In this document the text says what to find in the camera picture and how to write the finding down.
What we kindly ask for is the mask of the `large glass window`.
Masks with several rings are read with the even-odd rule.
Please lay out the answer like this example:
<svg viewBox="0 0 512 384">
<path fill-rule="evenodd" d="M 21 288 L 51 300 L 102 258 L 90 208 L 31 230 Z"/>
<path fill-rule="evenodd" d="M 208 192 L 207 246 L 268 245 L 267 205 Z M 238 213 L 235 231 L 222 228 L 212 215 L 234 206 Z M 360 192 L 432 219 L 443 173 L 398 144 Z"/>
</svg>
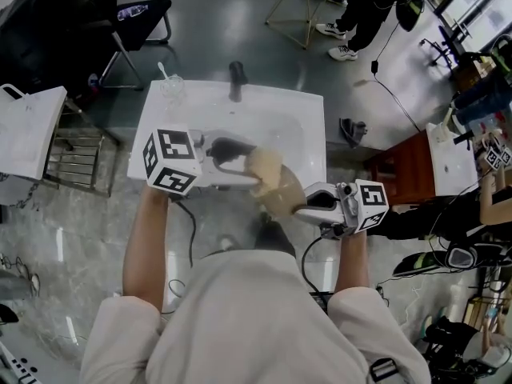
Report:
<svg viewBox="0 0 512 384">
<path fill-rule="evenodd" d="M 466 51 L 489 49 L 512 38 L 512 0 L 435 0 L 434 12 Z"/>
</svg>

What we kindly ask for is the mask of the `person's left forearm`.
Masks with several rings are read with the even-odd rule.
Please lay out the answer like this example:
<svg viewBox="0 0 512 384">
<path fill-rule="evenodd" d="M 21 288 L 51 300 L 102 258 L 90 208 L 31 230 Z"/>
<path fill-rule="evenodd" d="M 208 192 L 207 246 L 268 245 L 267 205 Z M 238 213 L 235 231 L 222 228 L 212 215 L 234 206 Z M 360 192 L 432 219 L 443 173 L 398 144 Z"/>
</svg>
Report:
<svg viewBox="0 0 512 384">
<path fill-rule="evenodd" d="M 167 193 L 144 186 L 139 199 L 122 269 L 122 294 L 161 310 L 166 280 Z"/>
</svg>

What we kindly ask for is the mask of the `white sink on cabinet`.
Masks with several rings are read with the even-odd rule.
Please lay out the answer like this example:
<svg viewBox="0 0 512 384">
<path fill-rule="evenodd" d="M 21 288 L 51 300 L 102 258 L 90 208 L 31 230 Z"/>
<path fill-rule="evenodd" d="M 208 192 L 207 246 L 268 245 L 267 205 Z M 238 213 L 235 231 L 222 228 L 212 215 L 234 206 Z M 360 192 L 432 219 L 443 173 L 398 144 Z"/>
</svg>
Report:
<svg viewBox="0 0 512 384">
<path fill-rule="evenodd" d="M 455 144 L 458 134 L 440 124 L 426 125 L 427 140 L 434 174 L 435 195 L 457 196 L 471 192 L 478 185 L 473 147 L 463 140 Z"/>
</svg>

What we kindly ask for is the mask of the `black waist device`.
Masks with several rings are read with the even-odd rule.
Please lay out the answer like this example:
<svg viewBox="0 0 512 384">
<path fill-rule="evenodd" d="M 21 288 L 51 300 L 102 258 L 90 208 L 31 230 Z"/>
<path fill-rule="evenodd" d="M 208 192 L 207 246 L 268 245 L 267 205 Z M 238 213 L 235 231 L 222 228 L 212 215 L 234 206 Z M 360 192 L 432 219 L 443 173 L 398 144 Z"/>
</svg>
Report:
<svg viewBox="0 0 512 384">
<path fill-rule="evenodd" d="M 315 300 L 325 314 L 328 314 L 328 301 L 333 295 L 334 294 L 332 292 L 310 292 L 312 299 Z"/>
</svg>

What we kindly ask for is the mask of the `clear plastic water bottle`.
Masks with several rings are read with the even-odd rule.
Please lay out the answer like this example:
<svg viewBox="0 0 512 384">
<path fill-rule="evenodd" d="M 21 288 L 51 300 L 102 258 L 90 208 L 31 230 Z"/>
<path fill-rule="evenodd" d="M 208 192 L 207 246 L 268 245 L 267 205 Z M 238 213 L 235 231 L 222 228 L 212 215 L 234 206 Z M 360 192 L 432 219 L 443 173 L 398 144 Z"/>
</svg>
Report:
<svg viewBox="0 0 512 384">
<path fill-rule="evenodd" d="M 145 11 L 147 11 L 148 9 L 149 6 L 147 4 L 119 8 L 117 12 L 117 19 L 119 21 L 123 21 L 128 18 L 135 18 L 140 14 L 144 13 Z"/>
</svg>

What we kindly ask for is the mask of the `person's light shirt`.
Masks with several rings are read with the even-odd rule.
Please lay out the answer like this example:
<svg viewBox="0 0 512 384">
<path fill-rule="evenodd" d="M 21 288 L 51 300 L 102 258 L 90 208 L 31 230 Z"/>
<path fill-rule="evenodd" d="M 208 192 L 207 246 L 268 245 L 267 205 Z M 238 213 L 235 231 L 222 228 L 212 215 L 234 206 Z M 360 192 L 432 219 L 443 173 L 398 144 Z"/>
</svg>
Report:
<svg viewBox="0 0 512 384">
<path fill-rule="evenodd" d="M 367 384 L 382 358 L 404 382 L 431 383 L 377 291 L 340 291 L 322 310 L 291 255 L 240 250 L 201 260 L 168 322 L 140 298 L 105 299 L 79 382 Z"/>
</svg>

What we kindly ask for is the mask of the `beige sponge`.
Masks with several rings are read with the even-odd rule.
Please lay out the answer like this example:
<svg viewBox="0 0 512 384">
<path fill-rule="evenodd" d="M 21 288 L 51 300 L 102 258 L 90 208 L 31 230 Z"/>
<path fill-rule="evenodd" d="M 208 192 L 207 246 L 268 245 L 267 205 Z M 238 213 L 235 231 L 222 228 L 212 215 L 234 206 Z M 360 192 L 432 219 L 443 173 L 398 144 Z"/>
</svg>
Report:
<svg viewBox="0 0 512 384">
<path fill-rule="evenodd" d="M 246 157 L 245 172 L 253 175 L 259 183 L 250 192 L 261 198 L 279 187 L 282 156 L 279 152 L 263 147 L 254 148 Z"/>
</svg>

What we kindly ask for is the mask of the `white faucet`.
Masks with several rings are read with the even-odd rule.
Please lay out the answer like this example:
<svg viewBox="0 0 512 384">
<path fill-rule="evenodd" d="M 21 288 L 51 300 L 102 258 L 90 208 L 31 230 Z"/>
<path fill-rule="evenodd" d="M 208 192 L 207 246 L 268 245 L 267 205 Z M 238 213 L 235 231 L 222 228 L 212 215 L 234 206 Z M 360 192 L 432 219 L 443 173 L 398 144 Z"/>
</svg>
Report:
<svg viewBox="0 0 512 384">
<path fill-rule="evenodd" d="M 11 102 L 19 99 L 21 96 L 22 94 L 19 93 L 19 90 L 11 84 L 0 85 L 0 101 Z"/>
</svg>

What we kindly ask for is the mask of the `person's black trousers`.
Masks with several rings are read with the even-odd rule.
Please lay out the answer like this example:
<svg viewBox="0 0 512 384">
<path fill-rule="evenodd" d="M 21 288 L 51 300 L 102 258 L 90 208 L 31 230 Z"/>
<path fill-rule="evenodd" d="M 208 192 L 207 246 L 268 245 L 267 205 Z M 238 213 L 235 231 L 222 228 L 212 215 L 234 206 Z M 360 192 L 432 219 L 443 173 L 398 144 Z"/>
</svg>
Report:
<svg viewBox="0 0 512 384">
<path fill-rule="evenodd" d="M 265 219 L 261 222 L 254 243 L 256 250 L 277 251 L 296 258 L 296 251 L 279 222 Z"/>
</svg>

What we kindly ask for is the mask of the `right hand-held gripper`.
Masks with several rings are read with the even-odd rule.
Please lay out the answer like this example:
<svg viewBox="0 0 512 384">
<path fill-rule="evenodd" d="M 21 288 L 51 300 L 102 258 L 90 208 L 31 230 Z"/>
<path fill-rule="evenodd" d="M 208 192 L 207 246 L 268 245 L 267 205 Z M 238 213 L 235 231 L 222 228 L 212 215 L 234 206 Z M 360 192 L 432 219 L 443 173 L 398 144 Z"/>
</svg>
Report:
<svg viewBox="0 0 512 384">
<path fill-rule="evenodd" d="M 294 216 L 320 225 L 322 238 L 342 238 L 376 227 L 389 210 L 381 182 L 356 179 L 333 185 L 316 182 L 304 189 L 306 204 Z"/>
</svg>

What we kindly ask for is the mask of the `brown bowl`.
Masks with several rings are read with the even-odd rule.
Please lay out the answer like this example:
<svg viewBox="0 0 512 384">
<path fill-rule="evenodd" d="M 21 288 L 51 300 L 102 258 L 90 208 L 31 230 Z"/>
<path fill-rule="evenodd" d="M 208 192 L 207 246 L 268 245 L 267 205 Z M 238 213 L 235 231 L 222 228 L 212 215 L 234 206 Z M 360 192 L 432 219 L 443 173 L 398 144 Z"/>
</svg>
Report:
<svg viewBox="0 0 512 384">
<path fill-rule="evenodd" d="M 282 165 L 278 187 L 260 192 L 256 200 L 273 217 L 284 218 L 294 214 L 297 208 L 306 205 L 306 195 L 295 174 Z"/>
</svg>

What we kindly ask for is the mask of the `clear glass cup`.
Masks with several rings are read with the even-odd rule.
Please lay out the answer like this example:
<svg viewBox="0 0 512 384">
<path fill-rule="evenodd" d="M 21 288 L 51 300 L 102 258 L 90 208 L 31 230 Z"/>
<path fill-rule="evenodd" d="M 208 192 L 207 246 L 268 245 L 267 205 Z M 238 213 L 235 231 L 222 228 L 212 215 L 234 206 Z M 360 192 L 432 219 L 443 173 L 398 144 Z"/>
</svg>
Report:
<svg viewBox="0 0 512 384">
<path fill-rule="evenodd" d="M 180 106 L 185 97 L 184 80 L 180 76 L 172 74 L 161 81 L 160 92 L 167 109 Z"/>
</svg>

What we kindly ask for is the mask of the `person's right forearm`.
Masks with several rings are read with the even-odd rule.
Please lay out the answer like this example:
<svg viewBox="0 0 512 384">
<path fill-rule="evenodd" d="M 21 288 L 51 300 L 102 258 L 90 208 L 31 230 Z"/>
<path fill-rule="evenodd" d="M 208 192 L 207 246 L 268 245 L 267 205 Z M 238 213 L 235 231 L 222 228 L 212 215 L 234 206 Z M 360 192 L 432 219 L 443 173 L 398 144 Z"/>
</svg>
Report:
<svg viewBox="0 0 512 384">
<path fill-rule="evenodd" d="M 338 277 L 334 292 L 369 285 L 367 234 L 362 231 L 345 236 L 341 240 Z"/>
</svg>

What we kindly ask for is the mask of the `black swivel chair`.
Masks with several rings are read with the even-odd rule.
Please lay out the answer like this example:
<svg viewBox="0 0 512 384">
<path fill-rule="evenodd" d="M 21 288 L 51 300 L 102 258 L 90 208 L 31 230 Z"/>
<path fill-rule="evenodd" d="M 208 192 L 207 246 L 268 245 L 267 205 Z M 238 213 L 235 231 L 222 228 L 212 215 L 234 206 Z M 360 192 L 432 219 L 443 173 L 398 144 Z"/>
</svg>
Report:
<svg viewBox="0 0 512 384">
<path fill-rule="evenodd" d="M 438 31 L 441 35 L 441 42 L 432 42 L 427 38 L 423 38 L 420 42 L 420 46 L 428 44 L 431 48 L 438 52 L 436 58 L 430 60 L 429 66 L 436 66 L 438 60 L 443 59 L 447 67 L 452 70 L 453 64 L 458 64 L 461 56 L 464 55 L 466 49 L 463 47 L 464 40 L 470 36 L 470 32 L 464 26 L 457 25 L 455 28 L 449 28 L 448 26 L 438 26 Z"/>
</svg>

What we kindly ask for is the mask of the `red-brown wooden cabinet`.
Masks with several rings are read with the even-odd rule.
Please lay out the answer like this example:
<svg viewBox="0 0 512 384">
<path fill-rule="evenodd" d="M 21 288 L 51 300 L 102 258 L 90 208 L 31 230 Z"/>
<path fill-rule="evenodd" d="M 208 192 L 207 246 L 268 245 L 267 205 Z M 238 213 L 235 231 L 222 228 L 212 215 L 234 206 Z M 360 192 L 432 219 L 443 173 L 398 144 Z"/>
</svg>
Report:
<svg viewBox="0 0 512 384">
<path fill-rule="evenodd" d="M 417 205 L 436 197 L 425 130 L 367 159 L 363 165 L 373 181 L 384 185 L 390 206 Z"/>
</svg>

